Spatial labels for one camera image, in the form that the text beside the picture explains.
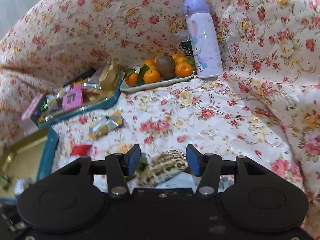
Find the red white candy packet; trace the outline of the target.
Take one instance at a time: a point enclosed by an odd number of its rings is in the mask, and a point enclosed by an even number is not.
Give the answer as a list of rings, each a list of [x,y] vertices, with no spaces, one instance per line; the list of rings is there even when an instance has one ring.
[[[71,151],[70,156],[79,156],[85,157],[88,155],[88,152],[92,145],[82,144],[82,145],[75,145]]]

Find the brown patterned snack packet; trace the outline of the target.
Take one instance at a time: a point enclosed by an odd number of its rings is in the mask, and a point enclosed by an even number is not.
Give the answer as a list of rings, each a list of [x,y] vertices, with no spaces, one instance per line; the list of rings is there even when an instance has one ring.
[[[138,187],[156,188],[188,168],[185,153],[169,150],[162,154],[140,162],[136,171],[136,185]]]

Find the teal tin of snacks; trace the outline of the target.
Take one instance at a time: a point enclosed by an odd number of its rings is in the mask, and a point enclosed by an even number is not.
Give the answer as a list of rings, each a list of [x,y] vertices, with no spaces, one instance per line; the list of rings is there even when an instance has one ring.
[[[38,128],[96,109],[111,108],[119,99],[122,80],[123,71],[113,61],[97,70],[88,68],[57,94],[46,94],[36,109]]]

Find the silver yellow snack packet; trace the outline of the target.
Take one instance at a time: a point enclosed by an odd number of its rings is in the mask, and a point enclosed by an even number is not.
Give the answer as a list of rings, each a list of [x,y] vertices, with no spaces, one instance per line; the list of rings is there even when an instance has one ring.
[[[115,111],[112,115],[104,116],[91,124],[88,136],[91,139],[98,139],[121,126],[123,126],[123,118],[120,111]]]

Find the white fruit plate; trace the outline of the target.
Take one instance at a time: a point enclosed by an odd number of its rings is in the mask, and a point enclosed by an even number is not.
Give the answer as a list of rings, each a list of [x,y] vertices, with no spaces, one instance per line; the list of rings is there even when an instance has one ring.
[[[185,82],[190,80],[191,78],[194,77],[194,74],[189,75],[188,77],[182,77],[182,78],[178,78],[175,77],[173,79],[170,80],[163,80],[161,79],[161,81],[156,82],[156,83],[150,83],[150,84],[142,84],[142,85],[137,85],[134,87],[130,87],[127,85],[127,83],[125,82],[125,78],[127,74],[131,74],[133,71],[135,71],[135,73],[139,73],[141,67],[135,67],[133,69],[127,69],[125,70],[125,77],[121,83],[121,85],[119,86],[119,89],[121,92],[124,93],[135,93],[138,91],[143,91],[143,90],[150,90],[150,89],[155,89],[158,87],[164,87],[164,86],[170,86],[176,83],[180,83],[180,82]]]

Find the floral sofa cover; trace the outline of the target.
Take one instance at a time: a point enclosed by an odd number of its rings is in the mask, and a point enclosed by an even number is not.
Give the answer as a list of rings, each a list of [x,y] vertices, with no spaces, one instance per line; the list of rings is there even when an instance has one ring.
[[[21,137],[31,100],[86,68],[124,68],[178,53],[185,0],[40,0],[1,38],[1,143]],[[302,189],[304,229],[319,239],[319,0],[205,0],[223,73],[131,95],[55,126],[55,169],[91,142],[90,124],[120,111],[121,129],[92,141],[103,159],[140,144],[148,156],[188,144],[225,159],[246,155]]]

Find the pink snack packet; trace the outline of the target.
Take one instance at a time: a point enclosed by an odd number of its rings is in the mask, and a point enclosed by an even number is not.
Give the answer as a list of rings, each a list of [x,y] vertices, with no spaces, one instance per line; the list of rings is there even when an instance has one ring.
[[[63,110],[68,111],[82,105],[82,87],[72,87],[62,98]]]

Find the front left mandarin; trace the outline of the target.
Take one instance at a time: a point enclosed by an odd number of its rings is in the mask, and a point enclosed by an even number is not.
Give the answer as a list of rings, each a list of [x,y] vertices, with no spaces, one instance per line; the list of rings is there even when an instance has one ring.
[[[129,87],[135,87],[137,85],[137,79],[138,79],[138,73],[134,72],[134,73],[128,75],[127,77],[125,77],[125,83]]]

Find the mandarin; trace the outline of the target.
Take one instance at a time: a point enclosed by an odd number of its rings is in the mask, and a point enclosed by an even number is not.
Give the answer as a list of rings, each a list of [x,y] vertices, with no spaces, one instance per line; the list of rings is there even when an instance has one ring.
[[[161,81],[161,75],[157,70],[150,69],[145,72],[143,76],[143,81],[146,84],[156,83]]]
[[[125,83],[129,87],[135,87],[137,85],[137,79],[138,79],[138,73],[134,72],[134,73],[128,75],[127,77],[125,77]]]
[[[179,62],[175,66],[175,74],[179,78],[188,77],[193,74],[193,67],[187,62]]]

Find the beige paper snack bag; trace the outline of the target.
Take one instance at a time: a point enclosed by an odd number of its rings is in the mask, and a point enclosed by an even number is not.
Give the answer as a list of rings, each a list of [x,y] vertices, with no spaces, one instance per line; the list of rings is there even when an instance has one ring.
[[[119,66],[114,59],[106,66],[99,77],[99,84],[102,90],[111,90],[114,88],[119,74]]]

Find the empty gold teal tin tray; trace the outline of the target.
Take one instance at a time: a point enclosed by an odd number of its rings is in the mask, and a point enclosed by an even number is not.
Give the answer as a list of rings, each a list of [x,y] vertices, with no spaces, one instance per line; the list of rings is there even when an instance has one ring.
[[[19,179],[35,183],[50,175],[58,142],[57,133],[46,127],[3,151],[1,172],[8,176],[9,183],[6,189],[1,189],[1,203],[16,202]]]

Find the front middle mandarin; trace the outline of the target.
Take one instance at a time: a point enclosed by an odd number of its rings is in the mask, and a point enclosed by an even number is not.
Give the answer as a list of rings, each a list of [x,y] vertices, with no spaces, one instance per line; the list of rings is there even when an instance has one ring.
[[[161,75],[157,70],[150,69],[145,72],[143,76],[143,81],[146,84],[156,83],[161,81]]]

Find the red white snack box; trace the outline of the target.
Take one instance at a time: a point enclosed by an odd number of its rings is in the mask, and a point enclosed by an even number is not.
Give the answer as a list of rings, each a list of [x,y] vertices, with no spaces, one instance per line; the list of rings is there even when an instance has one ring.
[[[22,112],[22,115],[18,120],[18,126],[24,136],[30,135],[39,130],[37,122],[43,112],[41,109],[41,103],[44,102],[45,98],[45,93],[35,96]]]

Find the right mandarin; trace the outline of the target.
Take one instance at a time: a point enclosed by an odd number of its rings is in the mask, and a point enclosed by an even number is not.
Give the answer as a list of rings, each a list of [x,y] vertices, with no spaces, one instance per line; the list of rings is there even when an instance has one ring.
[[[187,62],[179,62],[175,66],[175,74],[179,78],[188,77],[193,74],[193,67]]]

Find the lilac rabbit thermos bottle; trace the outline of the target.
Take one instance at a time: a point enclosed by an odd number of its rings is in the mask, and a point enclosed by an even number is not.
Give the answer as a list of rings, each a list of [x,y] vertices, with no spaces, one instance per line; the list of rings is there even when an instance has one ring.
[[[186,0],[183,4],[197,76],[202,79],[222,74],[222,61],[210,8],[204,0]]]

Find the brown kiwi fruit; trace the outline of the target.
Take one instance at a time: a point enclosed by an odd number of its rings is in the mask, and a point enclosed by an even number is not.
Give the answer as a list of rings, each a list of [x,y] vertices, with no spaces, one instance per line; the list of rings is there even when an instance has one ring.
[[[160,56],[156,60],[156,69],[164,80],[176,77],[175,66],[176,63],[170,56]]]

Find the dark coffee can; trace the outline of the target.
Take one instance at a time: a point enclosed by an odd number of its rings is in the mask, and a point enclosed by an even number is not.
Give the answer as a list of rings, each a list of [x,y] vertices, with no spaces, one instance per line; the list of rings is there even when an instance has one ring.
[[[189,59],[193,58],[194,55],[193,55],[193,49],[192,49],[190,37],[186,36],[186,37],[180,38],[180,44],[185,57]]]

